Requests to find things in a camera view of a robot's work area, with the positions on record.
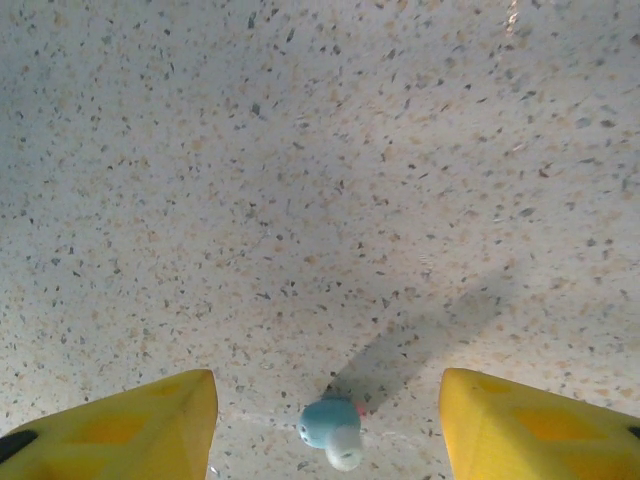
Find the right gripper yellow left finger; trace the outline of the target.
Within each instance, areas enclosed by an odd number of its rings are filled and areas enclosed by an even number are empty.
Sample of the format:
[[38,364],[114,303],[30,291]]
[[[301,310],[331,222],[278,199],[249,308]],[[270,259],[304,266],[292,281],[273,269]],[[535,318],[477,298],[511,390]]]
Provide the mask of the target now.
[[1,476],[204,479],[217,416],[212,371],[189,370],[15,428],[1,438]]

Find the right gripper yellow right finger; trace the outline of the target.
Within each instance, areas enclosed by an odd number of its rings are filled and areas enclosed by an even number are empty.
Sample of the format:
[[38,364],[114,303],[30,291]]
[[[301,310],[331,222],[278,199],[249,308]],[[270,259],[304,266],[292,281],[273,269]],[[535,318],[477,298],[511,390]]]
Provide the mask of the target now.
[[485,373],[448,368],[439,414],[456,479],[639,477],[639,420]]

